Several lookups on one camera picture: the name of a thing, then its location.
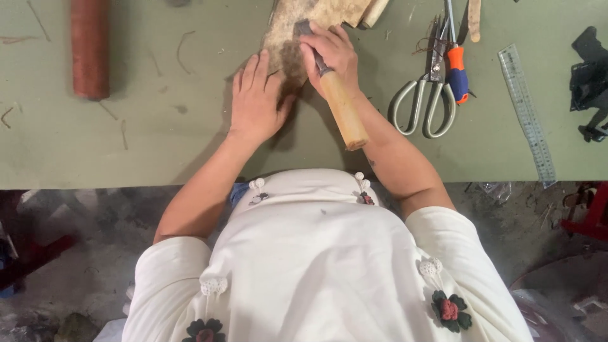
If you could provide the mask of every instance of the blue cloth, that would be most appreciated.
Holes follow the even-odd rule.
[[[249,183],[234,183],[229,197],[230,203],[232,204],[232,209],[234,209],[241,198],[245,196],[247,190],[249,190]]]

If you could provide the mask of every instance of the green work surface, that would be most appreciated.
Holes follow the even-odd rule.
[[[162,0],[114,0],[112,96],[103,102],[119,118],[114,120],[98,103],[72,95],[69,1],[32,1],[51,42],[25,1],[3,1],[0,36],[39,38],[0,44],[0,110],[15,107],[5,118],[11,129],[0,125],[0,188],[186,182],[225,137],[231,75],[258,50],[272,3],[193,0],[175,9]],[[454,0],[457,30],[465,5]],[[400,87],[423,75],[426,54],[412,52],[443,9],[442,0],[393,0],[372,30],[349,30],[359,54],[361,88],[382,114]],[[458,108],[445,136],[426,139],[420,125],[410,137],[444,181],[537,179],[497,58],[512,43],[559,180],[608,178],[608,142],[588,144],[577,129],[596,110],[569,112],[568,90],[570,68],[582,62],[570,45],[587,26],[596,26],[608,45],[606,13],[606,0],[483,2],[481,42],[467,38],[464,45],[470,88],[478,98]],[[192,72],[187,74],[176,50],[182,34],[193,30],[181,48],[181,60]],[[402,105],[404,122],[408,100]],[[438,124],[441,115],[436,116]],[[259,149],[242,176],[310,167],[370,170],[361,151],[344,151],[326,103],[306,84],[290,122]]]

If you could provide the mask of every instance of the clear plastic ruler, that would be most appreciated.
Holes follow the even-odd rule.
[[[511,94],[511,100],[522,126],[523,133],[528,140],[530,150],[534,156],[534,163],[538,171],[539,181],[546,188],[557,182],[555,166],[551,160],[549,146],[542,132],[541,122],[536,117],[536,109],[530,96],[528,83],[523,74],[522,62],[515,48],[515,44],[502,49],[498,53],[502,73]]]

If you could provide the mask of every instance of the plastic bag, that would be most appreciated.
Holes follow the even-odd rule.
[[[503,204],[511,196],[511,182],[481,182],[477,184],[499,204]]]

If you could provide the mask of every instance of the screwdriver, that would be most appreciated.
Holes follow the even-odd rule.
[[[469,79],[466,76],[465,63],[462,60],[465,49],[456,43],[456,33],[454,30],[454,15],[452,14],[452,0],[447,0],[449,11],[450,29],[454,47],[447,52],[447,59],[450,61],[449,83],[456,98],[456,103],[465,103],[469,99]]]

